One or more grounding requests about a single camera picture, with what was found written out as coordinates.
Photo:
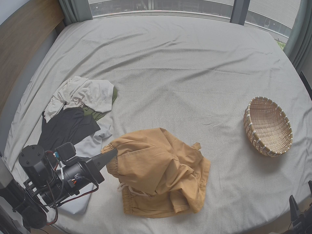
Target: black garment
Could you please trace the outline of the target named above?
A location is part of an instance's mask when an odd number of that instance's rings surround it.
[[[54,150],[56,147],[71,142],[73,145],[82,141],[85,137],[100,130],[92,115],[84,116],[81,107],[66,108],[52,117],[47,123],[42,112],[42,127],[38,145],[46,150]],[[51,165],[56,165],[53,155],[48,154]]]

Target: white cloth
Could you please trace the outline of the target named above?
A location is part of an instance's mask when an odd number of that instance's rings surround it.
[[[67,233],[241,233],[266,224],[310,195],[312,102],[296,70],[269,33],[243,25],[178,16],[88,20],[67,26],[32,78],[15,114],[5,157],[25,181],[18,154],[37,143],[41,113],[74,75],[107,79],[118,90],[104,116],[112,136],[163,127],[183,142],[200,142],[211,161],[205,204],[197,214],[150,219],[123,213],[118,179],[92,193],[86,212],[60,211],[54,226]],[[249,101],[266,96],[286,112],[291,149],[277,158],[248,140]],[[48,219],[54,218],[53,211]]]
[[[97,123],[101,129],[96,131],[94,134],[85,137],[82,141],[75,145],[76,156],[91,158],[101,153],[102,140],[110,137],[112,134],[109,131],[109,124],[104,124],[99,121],[97,121]],[[95,187],[96,186],[94,184],[90,183],[80,190],[79,195],[91,191]],[[66,200],[78,197],[79,195],[70,196]],[[70,201],[62,205],[60,209],[72,214],[83,214],[87,208],[90,196],[91,194],[87,194],[83,197]]]
[[[46,122],[57,115],[62,107],[79,107],[83,104],[96,112],[107,112],[112,109],[114,85],[108,80],[89,80],[75,76],[62,83],[55,91],[45,109]]]

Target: wicker basket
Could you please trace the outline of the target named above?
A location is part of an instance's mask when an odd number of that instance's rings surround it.
[[[248,139],[263,155],[276,157],[291,147],[293,133],[284,111],[271,99],[253,98],[244,114]]]

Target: headboard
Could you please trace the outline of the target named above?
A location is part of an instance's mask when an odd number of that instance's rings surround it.
[[[0,25],[0,114],[14,83],[55,28],[64,28],[58,0],[30,0]]]

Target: gray-green curtain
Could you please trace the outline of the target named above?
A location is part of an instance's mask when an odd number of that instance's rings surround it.
[[[312,51],[312,0],[301,0],[284,52],[298,73]]]
[[[59,2],[65,15],[65,25],[92,19],[88,0],[59,0]]]

